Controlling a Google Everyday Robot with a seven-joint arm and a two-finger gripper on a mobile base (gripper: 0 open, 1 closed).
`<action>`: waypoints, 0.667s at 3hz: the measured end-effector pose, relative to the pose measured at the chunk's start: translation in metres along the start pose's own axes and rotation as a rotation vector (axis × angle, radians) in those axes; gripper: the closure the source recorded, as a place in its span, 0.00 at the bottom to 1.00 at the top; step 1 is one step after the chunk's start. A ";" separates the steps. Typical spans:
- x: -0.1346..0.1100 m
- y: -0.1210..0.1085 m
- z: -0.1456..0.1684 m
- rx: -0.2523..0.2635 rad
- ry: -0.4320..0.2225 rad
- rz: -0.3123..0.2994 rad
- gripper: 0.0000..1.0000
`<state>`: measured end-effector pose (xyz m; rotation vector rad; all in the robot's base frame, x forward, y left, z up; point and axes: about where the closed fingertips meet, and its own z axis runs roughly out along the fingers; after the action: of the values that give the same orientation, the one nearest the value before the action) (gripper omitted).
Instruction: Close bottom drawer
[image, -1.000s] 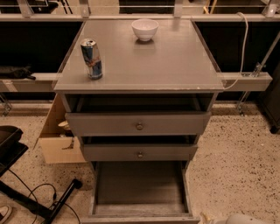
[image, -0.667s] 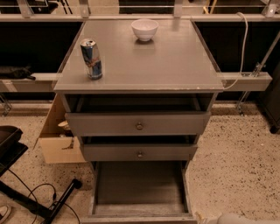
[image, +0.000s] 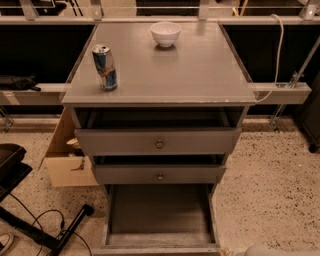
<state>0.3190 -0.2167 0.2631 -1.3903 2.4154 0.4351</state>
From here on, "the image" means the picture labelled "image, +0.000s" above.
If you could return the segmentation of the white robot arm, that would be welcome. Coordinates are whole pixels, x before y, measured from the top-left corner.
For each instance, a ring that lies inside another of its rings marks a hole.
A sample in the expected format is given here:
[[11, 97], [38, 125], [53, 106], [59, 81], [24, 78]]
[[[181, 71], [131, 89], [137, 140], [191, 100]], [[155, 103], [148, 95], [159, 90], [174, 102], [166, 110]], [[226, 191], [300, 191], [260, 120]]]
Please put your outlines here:
[[320, 251], [282, 251], [264, 245], [253, 245], [235, 256], [320, 256]]

